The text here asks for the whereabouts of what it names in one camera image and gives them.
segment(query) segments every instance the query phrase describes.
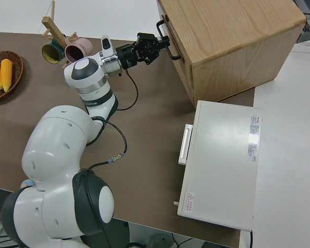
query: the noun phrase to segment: wooden cabinet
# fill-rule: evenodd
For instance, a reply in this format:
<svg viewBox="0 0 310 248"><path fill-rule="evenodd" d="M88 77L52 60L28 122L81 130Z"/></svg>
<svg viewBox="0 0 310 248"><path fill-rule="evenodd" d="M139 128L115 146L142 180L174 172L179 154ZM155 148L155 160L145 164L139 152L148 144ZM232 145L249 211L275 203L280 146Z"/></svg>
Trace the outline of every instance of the wooden cabinet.
<svg viewBox="0 0 310 248"><path fill-rule="evenodd" d="M306 22L292 0L158 0L158 6L194 107L273 80Z"/></svg>

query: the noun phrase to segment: woven basket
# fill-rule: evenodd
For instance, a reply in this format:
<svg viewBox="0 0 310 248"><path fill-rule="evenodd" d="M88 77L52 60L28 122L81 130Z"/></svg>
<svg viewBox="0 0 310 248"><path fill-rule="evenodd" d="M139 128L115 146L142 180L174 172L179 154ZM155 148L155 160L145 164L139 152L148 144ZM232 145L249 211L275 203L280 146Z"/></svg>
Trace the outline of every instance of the woven basket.
<svg viewBox="0 0 310 248"><path fill-rule="evenodd" d="M19 55L11 51L0 52L0 64L1 61L5 58L12 61L11 86L7 92L4 92L3 89L0 90L0 99L6 96L7 94L11 93L16 88L23 73L23 62L22 58Z"/></svg>

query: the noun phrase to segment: label sticker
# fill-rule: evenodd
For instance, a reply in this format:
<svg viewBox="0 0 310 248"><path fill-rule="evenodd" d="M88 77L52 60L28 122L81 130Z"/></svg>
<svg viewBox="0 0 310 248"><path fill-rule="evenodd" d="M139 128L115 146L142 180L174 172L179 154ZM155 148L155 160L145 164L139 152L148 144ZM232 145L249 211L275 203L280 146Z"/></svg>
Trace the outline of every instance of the label sticker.
<svg viewBox="0 0 310 248"><path fill-rule="evenodd" d="M185 206L184 211L191 213L193 210L195 194L192 192L187 192L185 196Z"/></svg>
<svg viewBox="0 0 310 248"><path fill-rule="evenodd" d="M260 117L254 114L250 118L250 130L248 141L248 156L251 161L257 160L259 144L259 123Z"/></svg>

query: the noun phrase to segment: drawer handle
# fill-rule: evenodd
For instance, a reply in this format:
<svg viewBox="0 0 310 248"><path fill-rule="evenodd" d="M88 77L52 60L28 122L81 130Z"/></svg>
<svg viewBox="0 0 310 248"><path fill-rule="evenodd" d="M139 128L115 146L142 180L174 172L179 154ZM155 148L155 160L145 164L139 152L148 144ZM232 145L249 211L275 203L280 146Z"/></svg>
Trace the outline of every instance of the drawer handle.
<svg viewBox="0 0 310 248"><path fill-rule="evenodd" d="M165 23L164 20L161 20L161 21L159 21L159 22L156 24L157 30L158 30L158 32L159 32L161 38L163 38L163 34L161 33L160 26L161 26L162 24L164 24L164 23ZM169 54L169 56L170 56L170 58L171 58L172 60L179 60L179 59L181 59L181 56L180 56L180 55L177 55L177 56L172 55L172 53L171 53L171 51L170 51L170 49L169 49L169 47L168 47L167 45L165 46L165 48L166 48L166 50L167 50L167 52L168 52L168 54Z"/></svg>
<svg viewBox="0 0 310 248"><path fill-rule="evenodd" d="M186 165L187 163L187 157L188 157L188 151L190 148L192 131L193 131L193 125L185 124L185 131L182 137L178 164Z"/></svg>

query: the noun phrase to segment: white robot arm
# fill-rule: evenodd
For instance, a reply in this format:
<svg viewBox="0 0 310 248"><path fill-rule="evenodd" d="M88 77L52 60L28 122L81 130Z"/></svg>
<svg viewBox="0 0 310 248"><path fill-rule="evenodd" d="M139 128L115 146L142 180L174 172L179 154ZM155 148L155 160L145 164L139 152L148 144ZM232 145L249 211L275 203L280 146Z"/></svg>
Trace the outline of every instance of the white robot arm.
<svg viewBox="0 0 310 248"><path fill-rule="evenodd" d="M92 170L80 169L80 159L118 107L107 78L138 61L150 64L168 45L167 37L139 33L137 42L114 51L104 37L102 52L65 68L66 82L77 89L88 113L57 106L35 127L22 158L23 170L35 186L12 193L2 210L3 227L19 247L88 247L80 236L99 233L109 224L112 192Z"/></svg>

